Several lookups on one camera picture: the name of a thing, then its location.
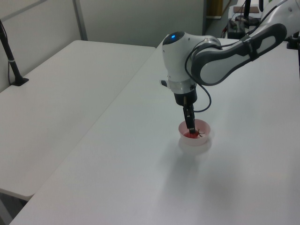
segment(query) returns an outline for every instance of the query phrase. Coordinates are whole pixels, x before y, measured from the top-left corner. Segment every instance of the floor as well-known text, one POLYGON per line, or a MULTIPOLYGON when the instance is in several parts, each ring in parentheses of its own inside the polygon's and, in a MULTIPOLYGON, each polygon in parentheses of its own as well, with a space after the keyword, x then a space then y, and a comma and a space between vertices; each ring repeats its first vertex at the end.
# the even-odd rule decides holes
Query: floor
MULTIPOLYGON (((224 0, 223 5, 227 5, 229 0, 224 0)), ((225 12, 221 19, 206 19, 206 32, 205 35, 212 35, 216 38, 221 37, 222 30, 228 22, 228 9, 230 6, 236 5, 238 0, 231 0, 228 8, 224 9, 225 12)))
POLYGON ((0 193, 0 225, 8 225, 27 202, 0 193))

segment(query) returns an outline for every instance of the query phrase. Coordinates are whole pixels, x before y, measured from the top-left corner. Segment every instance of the white tabletop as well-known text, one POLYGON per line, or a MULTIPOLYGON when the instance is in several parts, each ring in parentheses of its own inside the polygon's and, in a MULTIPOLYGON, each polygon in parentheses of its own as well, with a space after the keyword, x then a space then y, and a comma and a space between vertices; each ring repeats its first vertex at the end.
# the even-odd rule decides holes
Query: white tabletop
POLYGON ((0 192, 30 199, 154 50, 74 41, 0 93, 0 192))
POLYGON ((210 141, 188 147, 159 46, 11 225, 298 224, 298 67, 281 44, 208 87, 210 141))

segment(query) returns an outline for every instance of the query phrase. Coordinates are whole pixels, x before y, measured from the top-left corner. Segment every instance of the red object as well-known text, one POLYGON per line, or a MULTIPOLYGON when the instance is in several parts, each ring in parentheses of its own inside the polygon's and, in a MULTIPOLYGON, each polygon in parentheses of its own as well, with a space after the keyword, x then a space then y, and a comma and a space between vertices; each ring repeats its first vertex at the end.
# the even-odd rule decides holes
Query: red object
POLYGON ((187 132, 184 134, 184 136, 185 136, 185 137, 188 137, 188 138, 194 138, 194 139, 200 137, 198 131, 196 131, 196 132, 193 133, 193 134, 191 134, 189 131, 187 131, 187 132))

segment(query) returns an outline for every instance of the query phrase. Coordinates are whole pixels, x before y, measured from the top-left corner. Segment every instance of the black stand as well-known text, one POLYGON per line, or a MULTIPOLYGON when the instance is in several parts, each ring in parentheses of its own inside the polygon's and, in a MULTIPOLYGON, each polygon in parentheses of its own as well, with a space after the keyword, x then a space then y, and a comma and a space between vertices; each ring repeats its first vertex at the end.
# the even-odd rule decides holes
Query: black stand
POLYGON ((11 50, 10 50, 10 47, 9 47, 9 44, 8 44, 8 38, 6 36, 5 29, 3 27, 3 24, 1 22, 1 20, 0 20, 0 39, 1 39, 4 51, 6 53, 6 56, 8 58, 8 62, 9 62, 10 66, 11 66, 13 72, 14 72, 14 75, 15 75, 15 82, 13 82, 12 85, 21 86, 22 84, 26 83, 29 79, 23 78, 20 75, 20 72, 19 72, 19 69, 18 69, 17 64, 15 62, 14 56, 13 56, 11 50))
POLYGON ((293 36, 288 37, 288 43, 286 44, 287 49, 298 49, 298 45, 300 43, 299 31, 294 33, 293 36))

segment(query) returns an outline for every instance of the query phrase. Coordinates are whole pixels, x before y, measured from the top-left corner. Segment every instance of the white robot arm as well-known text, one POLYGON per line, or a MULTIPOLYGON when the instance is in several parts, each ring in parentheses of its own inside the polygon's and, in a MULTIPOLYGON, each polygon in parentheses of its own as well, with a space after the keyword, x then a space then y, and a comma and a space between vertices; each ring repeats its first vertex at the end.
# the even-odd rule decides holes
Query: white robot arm
POLYGON ((176 103, 183 106, 190 133, 195 132, 196 84, 203 88, 202 85, 222 82, 234 70, 256 60, 299 30, 300 0, 273 0, 252 33, 226 49, 213 36, 194 36, 182 31, 167 36, 163 57, 168 81, 161 84, 170 88, 176 103))

